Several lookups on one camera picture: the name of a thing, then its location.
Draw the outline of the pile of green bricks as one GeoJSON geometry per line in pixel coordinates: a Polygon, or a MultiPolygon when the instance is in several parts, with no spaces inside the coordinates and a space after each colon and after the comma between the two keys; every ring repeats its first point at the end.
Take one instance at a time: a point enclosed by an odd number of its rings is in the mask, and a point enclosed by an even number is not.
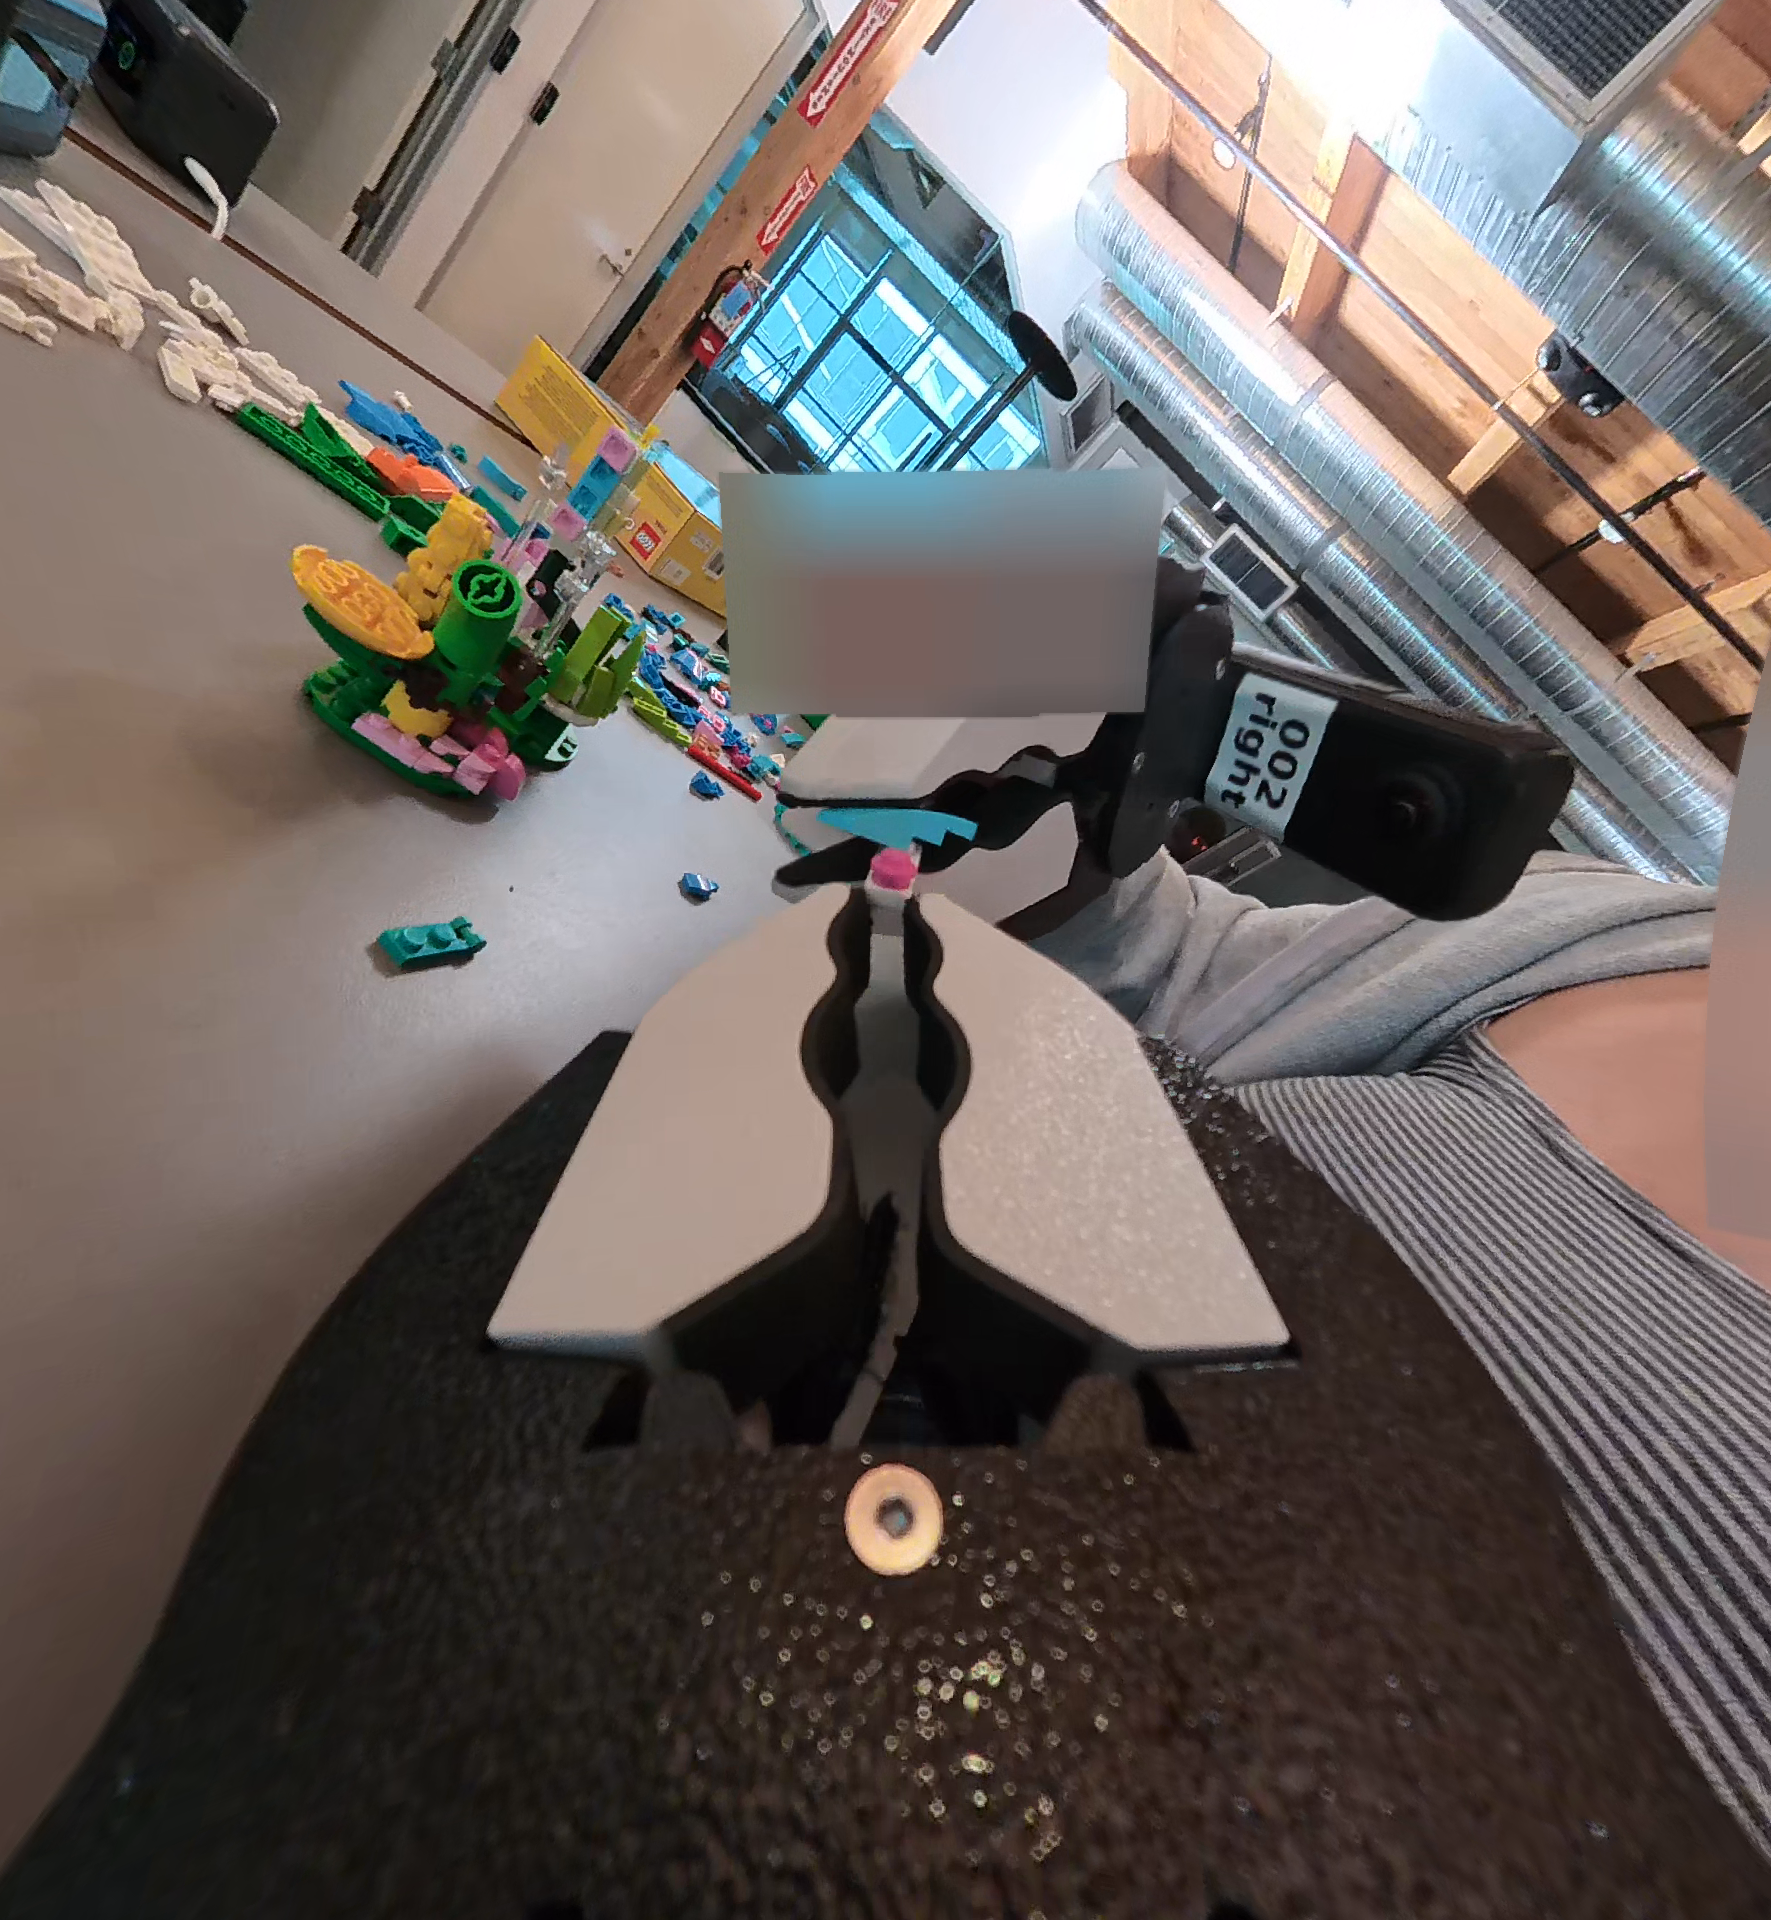
{"type": "Polygon", "coordinates": [[[409,555],[427,545],[443,509],[457,496],[439,505],[415,498],[391,498],[374,481],[365,464],[365,453],[345,439],[345,430],[335,426],[314,403],[307,403],[301,420],[292,426],[272,414],[263,403],[241,401],[231,411],[231,420],[242,429],[249,439],[277,453],[288,464],[298,466],[328,494],[352,505],[371,525],[379,539],[400,555],[409,555]]]}

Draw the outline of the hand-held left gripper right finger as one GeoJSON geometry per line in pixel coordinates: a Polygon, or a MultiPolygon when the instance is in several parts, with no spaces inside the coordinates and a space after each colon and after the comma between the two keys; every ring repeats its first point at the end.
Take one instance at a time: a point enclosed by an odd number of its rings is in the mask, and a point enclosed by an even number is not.
{"type": "Polygon", "coordinates": [[[1138,1033],[950,899],[903,910],[918,1086],[908,1391],[945,1443],[1014,1446],[1079,1380],[1289,1362],[1289,1331],[1138,1033]]]}

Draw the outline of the yellow toy brick box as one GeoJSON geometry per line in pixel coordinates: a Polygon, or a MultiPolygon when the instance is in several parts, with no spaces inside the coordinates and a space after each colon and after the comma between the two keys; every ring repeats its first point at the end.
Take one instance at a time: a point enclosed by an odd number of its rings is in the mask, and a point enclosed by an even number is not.
{"type": "Polygon", "coordinates": [[[540,338],[528,343],[496,406],[540,455],[562,462],[566,494],[600,464],[608,442],[627,440],[633,464],[597,498],[600,509],[560,505],[557,532],[586,526],[640,573],[726,616],[720,491],[657,426],[638,425],[540,338]]]}

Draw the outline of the dark grey power station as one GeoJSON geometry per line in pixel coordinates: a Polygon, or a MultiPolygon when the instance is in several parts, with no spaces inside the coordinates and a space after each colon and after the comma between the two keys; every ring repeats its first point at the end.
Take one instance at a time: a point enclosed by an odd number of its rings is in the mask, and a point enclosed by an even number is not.
{"type": "Polygon", "coordinates": [[[104,34],[96,1],[0,1],[0,152],[55,152],[104,34]]]}
{"type": "Polygon", "coordinates": [[[279,111],[233,40],[249,1],[104,1],[93,84],[117,124],[159,168],[236,204],[279,111]]]}

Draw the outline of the colourful brick flower model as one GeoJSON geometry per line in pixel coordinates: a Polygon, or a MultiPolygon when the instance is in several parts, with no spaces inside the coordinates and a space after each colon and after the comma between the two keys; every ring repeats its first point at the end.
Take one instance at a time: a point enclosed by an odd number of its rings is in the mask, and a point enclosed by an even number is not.
{"type": "Polygon", "coordinates": [[[453,499],[391,581],[314,545],[292,576],[335,654],[303,681],[305,710],[425,796],[502,806],[622,705],[668,715],[640,677],[644,623],[618,600],[573,612],[560,555],[513,569],[490,535],[453,499]]]}

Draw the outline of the wide silver air duct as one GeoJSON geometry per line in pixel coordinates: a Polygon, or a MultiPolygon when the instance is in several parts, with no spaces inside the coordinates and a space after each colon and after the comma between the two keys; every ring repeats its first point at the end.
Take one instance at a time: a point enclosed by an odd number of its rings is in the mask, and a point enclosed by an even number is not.
{"type": "Polygon", "coordinates": [[[1771,532],[1771,180],[1664,92],[1575,159],[1546,204],[1503,199],[1409,111],[1405,180],[1646,418],[1771,532]]]}

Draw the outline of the white wall vent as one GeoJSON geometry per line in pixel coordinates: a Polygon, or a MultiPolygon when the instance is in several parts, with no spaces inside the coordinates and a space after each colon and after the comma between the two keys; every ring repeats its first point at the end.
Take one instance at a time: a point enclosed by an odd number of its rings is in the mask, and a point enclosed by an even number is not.
{"type": "Polygon", "coordinates": [[[1298,577],[1239,526],[1221,528],[1201,559],[1209,579],[1260,626],[1298,593],[1298,577]]]}

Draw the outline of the grey table with brown edge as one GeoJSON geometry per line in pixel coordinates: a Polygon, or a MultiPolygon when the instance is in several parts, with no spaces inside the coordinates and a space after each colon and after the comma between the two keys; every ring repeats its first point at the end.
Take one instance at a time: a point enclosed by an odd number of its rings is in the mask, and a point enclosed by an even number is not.
{"type": "Polygon", "coordinates": [[[346,333],[406,367],[406,373],[394,377],[394,386],[412,393],[437,390],[448,406],[475,415],[482,432],[493,432],[502,442],[531,453],[531,444],[496,403],[503,380],[485,358],[352,266],[260,187],[249,186],[229,215],[227,232],[213,237],[210,204],[187,180],[143,154],[96,93],[88,92],[75,108],[67,144],[99,173],[119,177],[125,196],[143,196],[159,205],[159,216],[177,229],[177,249],[190,261],[177,270],[177,277],[203,275],[223,266],[279,283],[292,297],[309,301],[346,333]]]}

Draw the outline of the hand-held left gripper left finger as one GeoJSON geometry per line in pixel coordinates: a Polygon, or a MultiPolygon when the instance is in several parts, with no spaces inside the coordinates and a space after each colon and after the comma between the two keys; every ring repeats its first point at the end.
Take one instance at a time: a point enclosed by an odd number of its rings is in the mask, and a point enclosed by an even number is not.
{"type": "Polygon", "coordinates": [[[698,1377],[780,1446],[848,1445],[896,1293],[900,1200],[847,1110],[865,893],[813,893],[683,976],[629,1036],[485,1337],[698,1377]]]}

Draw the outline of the black patio heater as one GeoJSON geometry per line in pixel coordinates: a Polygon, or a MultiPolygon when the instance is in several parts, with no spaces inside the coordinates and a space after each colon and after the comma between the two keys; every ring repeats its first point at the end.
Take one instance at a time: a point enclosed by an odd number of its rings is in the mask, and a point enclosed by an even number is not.
{"type": "Polygon", "coordinates": [[[1079,377],[1053,334],[1030,313],[1014,308],[1003,322],[1006,338],[1015,353],[1020,382],[1038,386],[1058,403],[1079,393],[1079,377]]]}

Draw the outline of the wooden post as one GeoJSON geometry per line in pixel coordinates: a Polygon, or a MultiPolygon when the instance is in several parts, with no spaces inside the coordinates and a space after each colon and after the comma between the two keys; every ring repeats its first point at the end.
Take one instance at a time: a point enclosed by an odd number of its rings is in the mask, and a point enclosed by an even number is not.
{"type": "Polygon", "coordinates": [[[854,5],[612,356],[603,392],[616,406],[643,423],[657,415],[692,364],[718,283],[739,270],[760,272],[778,253],[950,9],[950,1],[854,5]]]}

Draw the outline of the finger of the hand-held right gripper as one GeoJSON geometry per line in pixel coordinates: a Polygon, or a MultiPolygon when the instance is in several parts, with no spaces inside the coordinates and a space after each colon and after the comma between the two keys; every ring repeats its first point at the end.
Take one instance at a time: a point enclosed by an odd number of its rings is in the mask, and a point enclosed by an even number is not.
{"type": "Polygon", "coordinates": [[[914,804],[1014,756],[1065,754],[1065,715],[828,715],[783,767],[785,804],[914,804]]]}
{"type": "MultiPolygon", "coordinates": [[[[800,858],[791,858],[781,864],[773,878],[775,888],[788,896],[797,896],[820,885],[865,883],[870,857],[875,851],[879,851],[879,847],[863,839],[852,839],[845,833],[838,834],[840,837],[824,848],[805,853],[800,858]]],[[[932,885],[938,873],[948,870],[973,851],[1001,851],[1007,845],[1009,828],[978,822],[978,839],[969,847],[948,842],[937,853],[928,853],[923,857],[915,853],[919,861],[918,885],[932,885]]]]}

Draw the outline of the striped brick panel build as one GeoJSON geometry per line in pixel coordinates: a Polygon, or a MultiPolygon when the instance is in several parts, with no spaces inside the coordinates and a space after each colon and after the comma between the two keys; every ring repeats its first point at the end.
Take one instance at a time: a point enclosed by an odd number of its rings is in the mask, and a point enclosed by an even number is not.
{"type": "Polygon", "coordinates": [[[646,469],[638,440],[621,426],[542,459],[527,519],[503,555],[517,581],[528,588],[552,561],[573,576],[602,576],[621,555],[646,469]]]}

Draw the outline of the grey desk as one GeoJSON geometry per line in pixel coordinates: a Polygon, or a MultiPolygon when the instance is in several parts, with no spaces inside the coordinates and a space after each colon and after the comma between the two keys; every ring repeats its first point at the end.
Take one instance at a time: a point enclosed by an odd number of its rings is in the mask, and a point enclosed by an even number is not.
{"type": "Polygon", "coordinates": [[[630,713],[499,812],[328,732],[299,543],[390,561],[151,343],[0,327],[0,1868],[345,1282],[778,905],[768,806],[692,797],[630,713]],[[371,947],[454,916],[467,962],[371,947]]]}

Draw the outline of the red fire extinguisher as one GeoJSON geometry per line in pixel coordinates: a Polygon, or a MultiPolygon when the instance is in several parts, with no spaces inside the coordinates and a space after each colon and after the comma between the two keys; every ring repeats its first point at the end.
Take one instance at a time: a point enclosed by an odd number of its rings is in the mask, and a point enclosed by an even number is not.
{"type": "Polygon", "coordinates": [[[710,372],[718,363],[764,292],[764,279],[749,261],[734,263],[718,275],[688,336],[689,355],[701,370],[710,372]]]}

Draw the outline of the white door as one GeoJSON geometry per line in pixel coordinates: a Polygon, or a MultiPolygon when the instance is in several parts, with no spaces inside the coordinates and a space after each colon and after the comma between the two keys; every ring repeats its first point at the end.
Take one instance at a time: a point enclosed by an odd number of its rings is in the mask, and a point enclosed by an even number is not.
{"type": "Polygon", "coordinates": [[[235,51],[279,124],[255,183],[507,372],[655,272],[808,51],[800,1],[264,1],[235,51]]]}

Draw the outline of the pile of small coloured bricks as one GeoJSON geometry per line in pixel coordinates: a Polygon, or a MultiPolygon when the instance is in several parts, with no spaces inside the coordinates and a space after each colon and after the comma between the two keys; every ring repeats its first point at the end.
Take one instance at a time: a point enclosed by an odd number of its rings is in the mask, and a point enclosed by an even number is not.
{"type": "MultiPolygon", "coordinates": [[[[491,525],[491,552],[506,563],[506,549],[523,522],[502,522],[493,508],[493,496],[482,485],[467,494],[458,491],[457,499],[484,511],[491,525]]],[[[570,572],[562,573],[560,592],[573,612],[586,613],[603,600],[625,602],[616,593],[595,596],[594,588],[602,576],[587,579],[570,572]]],[[[766,713],[756,713],[747,725],[728,721],[725,642],[700,642],[678,612],[657,606],[637,609],[629,602],[625,603],[646,626],[649,652],[640,677],[660,697],[666,722],[659,727],[635,705],[622,705],[621,710],[630,710],[649,732],[657,732],[659,738],[692,756],[711,784],[734,789],[749,799],[758,799],[775,789],[783,763],[768,750],[768,741],[778,732],[778,722],[766,713]]]]}

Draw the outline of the metal vent grille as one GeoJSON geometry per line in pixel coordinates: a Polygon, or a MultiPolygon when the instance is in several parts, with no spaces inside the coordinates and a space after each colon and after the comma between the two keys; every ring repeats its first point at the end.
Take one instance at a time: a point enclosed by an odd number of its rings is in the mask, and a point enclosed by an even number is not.
{"type": "Polygon", "coordinates": [[[1615,122],[1717,1],[1449,1],[1450,17],[1568,128],[1615,122]]]}

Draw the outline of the person's right forearm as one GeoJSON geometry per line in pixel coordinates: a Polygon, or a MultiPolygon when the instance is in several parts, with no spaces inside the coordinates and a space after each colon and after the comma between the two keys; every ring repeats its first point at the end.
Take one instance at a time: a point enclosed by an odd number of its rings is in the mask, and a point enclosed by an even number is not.
{"type": "Polygon", "coordinates": [[[1434,921],[1384,899],[1266,905],[1159,855],[1035,947],[1239,1087],[1407,1071],[1544,996],[1705,966],[1716,903],[1713,888],[1540,853],[1491,910],[1434,921]]]}

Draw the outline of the large window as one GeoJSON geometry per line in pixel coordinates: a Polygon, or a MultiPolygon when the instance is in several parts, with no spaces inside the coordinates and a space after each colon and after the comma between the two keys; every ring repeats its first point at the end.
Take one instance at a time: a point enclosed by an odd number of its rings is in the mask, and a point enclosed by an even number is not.
{"type": "Polygon", "coordinates": [[[766,471],[1047,466],[1041,398],[1007,393],[1009,312],[1000,241],[955,263],[877,204],[833,194],[770,261],[720,358],[686,384],[766,471]]]}

